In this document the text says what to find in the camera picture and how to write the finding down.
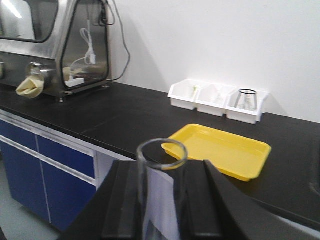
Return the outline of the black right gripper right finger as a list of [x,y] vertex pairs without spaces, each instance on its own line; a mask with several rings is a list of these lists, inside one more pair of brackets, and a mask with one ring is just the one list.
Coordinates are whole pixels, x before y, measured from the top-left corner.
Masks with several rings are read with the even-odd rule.
[[189,160],[185,174],[185,240],[306,240],[307,233],[280,220],[243,194],[207,160]]

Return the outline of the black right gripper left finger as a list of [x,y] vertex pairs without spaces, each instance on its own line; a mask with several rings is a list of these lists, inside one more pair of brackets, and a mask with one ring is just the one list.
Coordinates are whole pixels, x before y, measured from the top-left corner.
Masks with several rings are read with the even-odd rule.
[[140,230],[136,161],[116,160],[61,240],[136,240]]

